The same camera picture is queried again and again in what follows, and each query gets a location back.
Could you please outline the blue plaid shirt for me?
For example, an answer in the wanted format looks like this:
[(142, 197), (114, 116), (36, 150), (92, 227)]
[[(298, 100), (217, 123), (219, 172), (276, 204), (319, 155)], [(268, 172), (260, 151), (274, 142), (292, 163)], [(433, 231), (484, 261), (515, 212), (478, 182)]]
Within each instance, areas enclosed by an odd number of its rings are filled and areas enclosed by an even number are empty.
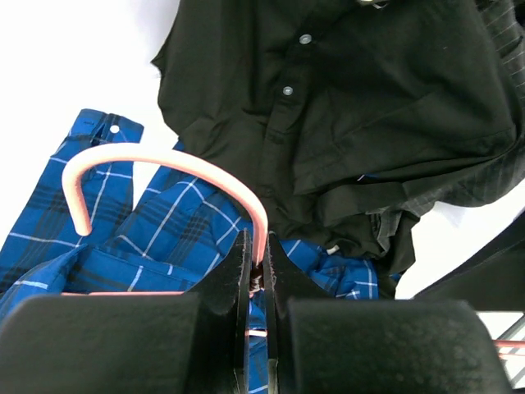
[(137, 143), (143, 127), (82, 110), (50, 157), (1, 250), (4, 393), (267, 391), (265, 300), (242, 313), (253, 335), (233, 365), (236, 275), (253, 227), (218, 188), (162, 167), (139, 201), (133, 165), (82, 178), (92, 231), (76, 233), (61, 177), (76, 154)]

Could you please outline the pink wire hanger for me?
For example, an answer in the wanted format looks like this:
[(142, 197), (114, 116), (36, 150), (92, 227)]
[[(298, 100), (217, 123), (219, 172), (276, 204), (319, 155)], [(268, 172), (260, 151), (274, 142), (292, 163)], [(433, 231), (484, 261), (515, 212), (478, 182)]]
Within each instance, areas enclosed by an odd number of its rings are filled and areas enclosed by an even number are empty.
[[(136, 162), (159, 169), (135, 209), (123, 194)], [(112, 208), (127, 208), (111, 229), (110, 209), (95, 217), (95, 181), (115, 177)], [(180, 149), (149, 150), (139, 144), (106, 144), (74, 156), (62, 173), (73, 225), (96, 246), (80, 258), (70, 293), (174, 292), (192, 289), (221, 264), (241, 232), (252, 241), (247, 333), (253, 349), (267, 349), (263, 260), (269, 242), (267, 215), (254, 193), (231, 174)], [(279, 241), (288, 259), (339, 300), (378, 296), (380, 272), (368, 261), (332, 253), (302, 239)]]

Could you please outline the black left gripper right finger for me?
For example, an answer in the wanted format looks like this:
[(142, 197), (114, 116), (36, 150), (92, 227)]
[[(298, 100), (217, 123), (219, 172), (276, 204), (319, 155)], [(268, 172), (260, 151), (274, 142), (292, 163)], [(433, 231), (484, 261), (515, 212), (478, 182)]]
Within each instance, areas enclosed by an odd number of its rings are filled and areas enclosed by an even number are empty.
[(510, 393), (462, 301), (339, 300), (271, 236), (263, 260), (271, 393)]

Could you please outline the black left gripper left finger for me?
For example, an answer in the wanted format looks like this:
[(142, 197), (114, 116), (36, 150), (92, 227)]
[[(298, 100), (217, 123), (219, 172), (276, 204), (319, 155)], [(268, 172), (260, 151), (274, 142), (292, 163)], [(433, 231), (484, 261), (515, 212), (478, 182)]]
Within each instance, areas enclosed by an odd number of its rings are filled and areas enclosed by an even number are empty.
[(1, 326), (4, 393), (245, 393), (252, 241), (180, 294), (41, 295)]

